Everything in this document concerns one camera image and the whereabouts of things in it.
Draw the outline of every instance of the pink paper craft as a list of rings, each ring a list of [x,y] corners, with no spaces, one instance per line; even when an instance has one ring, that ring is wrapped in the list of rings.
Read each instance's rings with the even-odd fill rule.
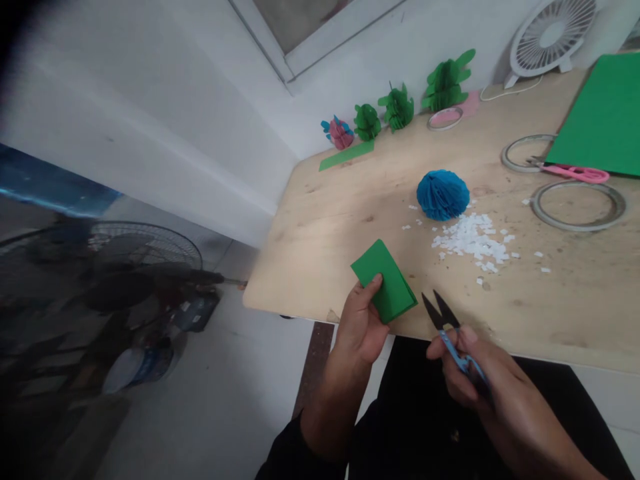
[[[474,116],[478,111],[479,106],[480,90],[469,92],[467,99],[459,105],[456,105],[456,107],[462,108],[462,118]],[[438,125],[439,123],[446,123],[455,120],[458,120],[458,114],[456,112],[446,112],[439,114],[431,124]]]
[[[331,134],[334,146],[338,150],[344,150],[353,142],[353,135],[347,133],[340,123],[336,123],[335,120],[331,120],[331,123],[329,124],[329,133]]]

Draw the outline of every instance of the green paper craft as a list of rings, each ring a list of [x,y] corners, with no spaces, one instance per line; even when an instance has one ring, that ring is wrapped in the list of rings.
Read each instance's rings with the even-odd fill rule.
[[[463,93],[460,83],[471,76],[467,64],[475,56],[475,50],[467,50],[458,60],[440,63],[427,77],[427,91],[422,99],[422,108],[437,112],[467,100],[469,94]]]
[[[353,122],[357,128],[353,131],[358,134],[358,137],[362,141],[370,141],[376,138],[380,133],[380,119],[378,118],[378,112],[370,104],[365,103],[362,107],[360,105],[355,106],[357,112]]]
[[[382,273],[382,286],[373,297],[382,323],[389,323],[418,304],[382,240],[376,240],[362,257],[351,264],[351,269],[364,286],[373,280],[376,273]]]
[[[403,129],[413,120],[413,98],[408,100],[407,87],[402,84],[402,91],[391,89],[390,94],[378,99],[378,105],[386,107],[385,122],[391,126],[391,132]]]
[[[340,153],[336,153],[335,155],[325,158],[320,162],[320,168],[318,171],[326,170],[334,165],[338,165],[339,163],[344,163],[348,160],[359,157],[360,155],[369,153],[370,151],[373,151],[373,140],[362,142],[360,145],[350,147],[346,150],[342,150]]]
[[[546,161],[640,176],[640,53],[603,55]]]

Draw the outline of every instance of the green paper strip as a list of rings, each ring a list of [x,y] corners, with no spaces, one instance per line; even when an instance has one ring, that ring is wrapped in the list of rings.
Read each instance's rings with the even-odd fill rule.
[[[359,157],[360,155],[369,153],[370,151],[373,151],[373,140],[362,142],[359,145],[342,150],[340,153],[336,153],[335,155],[325,158],[320,162],[320,168],[318,171],[326,170],[334,165],[338,165],[339,163],[344,163],[348,160]]]
[[[546,161],[640,175],[640,53],[596,63]]]
[[[376,273],[382,273],[382,287],[373,297],[382,323],[389,323],[418,304],[382,240],[376,240],[362,257],[351,264],[351,269],[364,286],[373,280]]]

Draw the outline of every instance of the sleeve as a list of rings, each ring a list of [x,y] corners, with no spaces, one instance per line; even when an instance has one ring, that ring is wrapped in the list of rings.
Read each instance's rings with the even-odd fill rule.
[[[256,480],[300,478],[344,480],[347,463],[330,463],[316,456],[300,430],[300,415],[291,420],[271,446]]]

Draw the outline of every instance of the fingernail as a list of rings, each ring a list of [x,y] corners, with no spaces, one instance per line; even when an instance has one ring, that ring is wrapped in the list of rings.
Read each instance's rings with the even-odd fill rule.
[[[473,331],[473,329],[468,326],[468,325],[463,325],[460,330],[462,331],[462,333],[465,336],[465,341],[466,343],[472,344],[475,343],[478,340],[478,335],[476,334],[476,332]]]

